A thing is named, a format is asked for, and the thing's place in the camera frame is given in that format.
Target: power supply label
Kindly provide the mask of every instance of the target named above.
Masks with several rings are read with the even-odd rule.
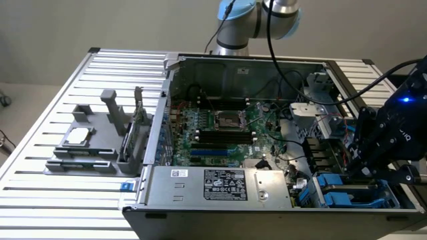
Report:
[[[204,170],[203,197],[216,201],[247,201],[245,171]]]

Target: slotted metal table surface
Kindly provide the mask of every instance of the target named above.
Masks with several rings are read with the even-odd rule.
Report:
[[[99,97],[103,89],[116,90],[116,103],[132,113],[135,86],[144,87],[143,104],[155,113],[164,57],[161,52],[117,49],[87,54],[0,169],[0,239],[137,239],[117,209],[120,183],[128,178],[52,176],[43,170],[73,121],[75,105],[108,111]],[[356,90],[382,74],[361,60],[333,60]],[[382,106],[394,90],[384,81],[363,95],[364,102]]]

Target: circuit board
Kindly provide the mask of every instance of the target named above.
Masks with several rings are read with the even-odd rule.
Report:
[[[263,102],[253,103],[243,111],[200,109],[188,103],[187,107],[176,113],[175,122],[175,154],[172,165],[175,166],[205,166],[205,167],[240,167],[245,159],[261,159],[263,154],[271,158],[272,146],[277,151],[283,143],[273,140],[268,134],[281,138],[279,121],[273,111],[260,108]],[[197,133],[223,133],[228,137],[224,143],[200,144]],[[251,134],[249,143],[227,143],[233,135]],[[224,146],[221,150],[195,150],[195,146]]]

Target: gray wall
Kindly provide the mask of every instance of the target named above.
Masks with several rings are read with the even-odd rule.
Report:
[[[427,54],[427,0],[300,0],[283,56],[372,59],[386,70]],[[219,0],[0,0],[0,82],[61,85],[89,47],[201,52]],[[252,54],[268,54],[251,40]]]

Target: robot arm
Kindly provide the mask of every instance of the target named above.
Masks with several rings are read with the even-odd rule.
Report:
[[[360,109],[345,166],[349,177],[368,175],[390,182],[427,184],[426,164],[414,165],[427,153],[427,56],[416,64],[410,77],[384,106]],[[388,169],[398,160],[411,161],[399,169]]]
[[[267,13],[271,1],[273,1],[271,36],[275,39],[281,39],[295,32],[301,17],[297,0],[263,0],[263,2],[236,0],[224,20],[232,1],[223,0],[219,4],[217,20],[221,27],[216,37],[215,55],[249,55],[249,39],[267,37]]]

